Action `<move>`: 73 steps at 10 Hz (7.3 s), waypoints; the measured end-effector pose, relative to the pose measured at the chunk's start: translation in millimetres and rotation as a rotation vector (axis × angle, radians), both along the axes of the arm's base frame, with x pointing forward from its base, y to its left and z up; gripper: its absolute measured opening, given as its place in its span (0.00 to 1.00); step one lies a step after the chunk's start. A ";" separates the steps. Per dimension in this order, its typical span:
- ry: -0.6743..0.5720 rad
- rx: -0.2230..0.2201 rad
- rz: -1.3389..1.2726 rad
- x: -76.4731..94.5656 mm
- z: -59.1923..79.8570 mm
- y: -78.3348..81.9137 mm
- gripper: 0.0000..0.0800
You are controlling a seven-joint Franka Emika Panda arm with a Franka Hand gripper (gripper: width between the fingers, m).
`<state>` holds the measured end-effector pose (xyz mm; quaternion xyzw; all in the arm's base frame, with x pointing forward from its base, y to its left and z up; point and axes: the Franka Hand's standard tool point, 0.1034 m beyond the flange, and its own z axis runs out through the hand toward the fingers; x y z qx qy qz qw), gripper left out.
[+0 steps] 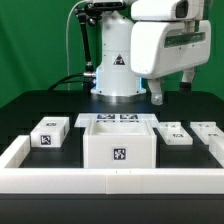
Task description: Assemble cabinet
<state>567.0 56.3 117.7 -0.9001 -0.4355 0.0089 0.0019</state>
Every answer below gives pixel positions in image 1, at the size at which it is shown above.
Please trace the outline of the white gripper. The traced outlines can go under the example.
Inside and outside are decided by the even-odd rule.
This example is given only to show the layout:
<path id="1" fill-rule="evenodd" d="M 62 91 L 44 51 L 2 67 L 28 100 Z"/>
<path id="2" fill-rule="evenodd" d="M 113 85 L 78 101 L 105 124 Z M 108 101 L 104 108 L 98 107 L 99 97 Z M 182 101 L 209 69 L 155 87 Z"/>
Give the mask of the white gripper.
<path id="1" fill-rule="evenodd" d="M 132 29 L 131 69 L 150 79 L 151 103 L 163 104 L 161 80 L 156 79 L 183 71 L 179 89 L 190 93 L 198 65 L 208 61 L 211 46 L 211 25 L 199 22 L 197 32 L 185 32 L 183 22 L 137 22 Z"/>

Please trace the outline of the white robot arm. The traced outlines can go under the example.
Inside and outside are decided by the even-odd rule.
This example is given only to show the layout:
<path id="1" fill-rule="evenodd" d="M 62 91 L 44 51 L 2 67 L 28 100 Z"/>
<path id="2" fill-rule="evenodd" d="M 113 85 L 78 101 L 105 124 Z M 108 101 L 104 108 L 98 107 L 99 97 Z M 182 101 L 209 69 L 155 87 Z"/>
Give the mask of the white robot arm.
<path id="1" fill-rule="evenodd" d="M 125 102 L 146 93 L 163 103 L 164 76 L 181 71 L 179 88 L 190 92 L 196 67 L 208 61 L 209 0 L 90 0 L 102 14 L 102 62 L 91 93 Z"/>

